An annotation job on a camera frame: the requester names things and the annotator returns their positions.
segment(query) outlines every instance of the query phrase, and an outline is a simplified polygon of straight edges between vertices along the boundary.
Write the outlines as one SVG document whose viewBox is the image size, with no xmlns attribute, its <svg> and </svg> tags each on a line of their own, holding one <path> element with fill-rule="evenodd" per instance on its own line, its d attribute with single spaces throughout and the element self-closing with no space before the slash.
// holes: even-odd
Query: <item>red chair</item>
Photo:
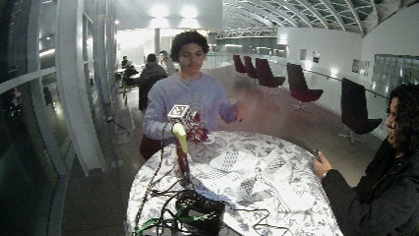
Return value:
<svg viewBox="0 0 419 236">
<path fill-rule="evenodd" d="M 255 59 L 256 65 L 256 75 L 259 79 L 259 85 L 267 87 L 266 94 L 270 95 L 279 95 L 277 93 L 270 93 L 270 88 L 279 87 L 284 81 L 285 77 L 275 77 L 272 74 L 271 66 L 267 59 Z"/>
<path fill-rule="evenodd" d="M 243 63 L 240 62 L 239 55 L 232 55 L 234 68 L 238 73 L 246 73 L 246 68 Z"/>
<path fill-rule="evenodd" d="M 340 96 L 341 123 L 349 128 L 348 135 L 339 136 L 349 138 L 351 145 L 353 141 L 365 143 L 355 138 L 352 131 L 357 135 L 371 132 L 381 122 L 381 119 L 368 119 L 365 88 L 351 82 L 348 79 L 341 80 L 341 96 Z"/>
<path fill-rule="evenodd" d="M 251 63 L 251 57 L 243 56 L 243 58 L 244 58 L 244 68 L 246 68 L 247 76 L 252 79 L 252 84 L 256 84 L 258 73 Z"/>
<path fill-rule="evenodd" d="M 299 105 L 293 105 L 292 110 L 301 109 L 304 111 L 308 111 L 305 109 L 305 106 L 301 106 L 301 103 L 317 100 L 317 98 L 323 94 L 323 90 L 309 89 L 307 87 L 300 65 L 287 63 L 287 74 L 291 97 L 299 101 Z"/>
</svg>

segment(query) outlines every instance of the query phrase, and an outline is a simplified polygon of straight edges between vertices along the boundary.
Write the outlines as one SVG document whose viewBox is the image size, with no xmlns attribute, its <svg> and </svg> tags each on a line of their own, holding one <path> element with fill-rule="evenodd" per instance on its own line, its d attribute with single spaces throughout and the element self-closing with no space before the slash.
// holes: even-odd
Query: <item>woman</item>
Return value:
<svg viewBox="0 0 419 236">
<path fill-rule="evenodd" d="M 313 173 L 344 235 L 415 235 L 419 220 L 419 85 L 389 94 L 387 138 L 351 188 L 319 153 Z"/>
<path fill-rule="evenodd" d="M 190 106 L 208 131 L 216 130 L 218 117 L 230 123 L 242 121 L 246 116 L 244 104 L 231 104 L 216 78 L 200 72 L 208 49 L 206 38 L 194 30 L 176 34 L 172 39 L 171 60 L 179 63 L 180 71 L 158 81 L 147 94 L 148 104 L 142 122 L 144 137 L 139 148 L 144 159 L 159 149 L 159 142 L 152 145 L 151 140 L 164 138 L 168 139 L 167 144 L 174 142 L 167 119 L 174 104 Z"/>
</svg>

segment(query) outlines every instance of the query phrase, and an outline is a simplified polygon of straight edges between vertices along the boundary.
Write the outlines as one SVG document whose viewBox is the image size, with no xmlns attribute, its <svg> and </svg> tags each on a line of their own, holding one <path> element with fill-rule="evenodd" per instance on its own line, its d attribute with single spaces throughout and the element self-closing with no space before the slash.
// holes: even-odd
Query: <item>dark curly hair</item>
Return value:
<svg viewBox="0 0 419 236">
<path fill-rule="evenodd" d="M 419 85 L 399 85 L 389 93 L 388 107 L 393 97 L 397 98 L 395 146 L 412 153 L 419 149 Z"/>
<path fill-rule="evenodd" d="M 208 53 L 210 47 L 207 39 L 195 30 L 180 32 L 174 36 L 171 43 L 170 57 L 174 62 L 179 62 L 179 52 L 182 46 L 187 43 L 195 43 L 202 48 L 203 53 Z"/>
</svg>

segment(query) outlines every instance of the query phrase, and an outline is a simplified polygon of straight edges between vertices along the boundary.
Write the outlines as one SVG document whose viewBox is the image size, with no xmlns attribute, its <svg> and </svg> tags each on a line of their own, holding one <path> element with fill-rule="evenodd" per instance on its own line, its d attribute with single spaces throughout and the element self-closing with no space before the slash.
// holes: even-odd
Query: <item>curved ceiling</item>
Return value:
<svg viewBox="0 0 419 236">
<path fill-rule="evenodd" d="M 400 8 L 415 3 L 417 0 L 222 0 L 219 36 L 276 27 L 343 30 L 365 35 Z"/>
</svg>

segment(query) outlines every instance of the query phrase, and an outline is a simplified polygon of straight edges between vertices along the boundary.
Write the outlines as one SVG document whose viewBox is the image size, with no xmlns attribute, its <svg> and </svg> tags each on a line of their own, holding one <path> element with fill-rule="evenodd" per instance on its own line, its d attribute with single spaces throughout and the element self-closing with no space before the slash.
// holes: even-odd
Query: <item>round table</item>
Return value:
<svg viewBox="0 0 419 236">
<path fill-rule="evenodd" d="M 175 147 L 170 145 L 163 149 L 160 169 L 152 179 L 152 189 L 158 191 L 167 190 L 178 180 L 172 170 L 175 156 Z M 126 209 L 129 232 L 159 161 L 158 151 L 134 176 Z M 203 143 L 188 143 L 188 162 L 195 191 L 228 203 L 223 222 L 239 234 L 341 235 L 312 173 L 312 155 L 301 147 L 258 133 L 211 132 Z M 175 184 L 171 190 L 182 189 Z M 158 218 L 167 198 L 147 198 L 138 226 Z M 260 223 L 275 227 L 258 226 L 255 231 L 252 226 L 260 219 Z M 236 233 L 226 230 L 219 235 Z"/>
</svg>

